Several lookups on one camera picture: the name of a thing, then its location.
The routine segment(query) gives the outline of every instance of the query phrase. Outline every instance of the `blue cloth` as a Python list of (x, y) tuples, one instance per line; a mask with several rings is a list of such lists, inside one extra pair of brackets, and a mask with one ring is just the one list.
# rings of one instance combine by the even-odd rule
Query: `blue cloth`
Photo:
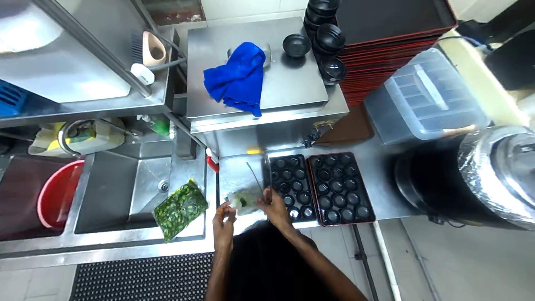
[(260, 117), (265, 60), (262, 49), (244, 42), (234, 50), (225, 65), (204, 70), (204, 87), (217, 102), (223, 99), (227, 106)]

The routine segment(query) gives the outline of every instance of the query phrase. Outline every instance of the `black rubber mat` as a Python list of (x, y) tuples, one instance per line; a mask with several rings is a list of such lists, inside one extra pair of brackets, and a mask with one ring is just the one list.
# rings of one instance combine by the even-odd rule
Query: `black rubber mat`
[(78, 265), (70, 301), (203, 300), (213, 253)]

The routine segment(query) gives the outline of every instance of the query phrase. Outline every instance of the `hand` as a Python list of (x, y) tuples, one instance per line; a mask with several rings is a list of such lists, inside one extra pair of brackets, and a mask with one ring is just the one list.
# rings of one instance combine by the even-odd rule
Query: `hand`
[(216, 216), (213, 217), (213, 247), (216, 252), (230, 252), (234, 247), (232, 236), (234, 235), (234, 221), (236, 209), (229, 207), (230, 202), (224, 202), (217, 208)]
[(256, 205), (266, 213), (271, 223), (274, 224), (279, 231), (283, 232), (293, 227), (286, 206), (284, 206), (284, 201), (275, 189), (264, 189), (264, 197), (259, 198)]

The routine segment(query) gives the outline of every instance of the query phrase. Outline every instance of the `blue crate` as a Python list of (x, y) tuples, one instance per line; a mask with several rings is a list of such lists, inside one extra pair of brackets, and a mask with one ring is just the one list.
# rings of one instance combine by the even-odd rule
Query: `blue crate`
[(26, 99), (28, 91), (0, 79), (0, 116), (16, 116)]

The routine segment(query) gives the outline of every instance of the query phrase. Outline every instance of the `cleaning bottle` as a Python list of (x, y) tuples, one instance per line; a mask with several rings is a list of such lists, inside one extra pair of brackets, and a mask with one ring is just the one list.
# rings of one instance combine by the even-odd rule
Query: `cleaning bottle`
[(169, 121), (165, 117), (160, 117), (158, 115), (138, 115), (138, 120), (143, 120), (147, 124), (147, 127), (154, 132), (162, 135), (162, 136), (168, 136), (169, 135)]

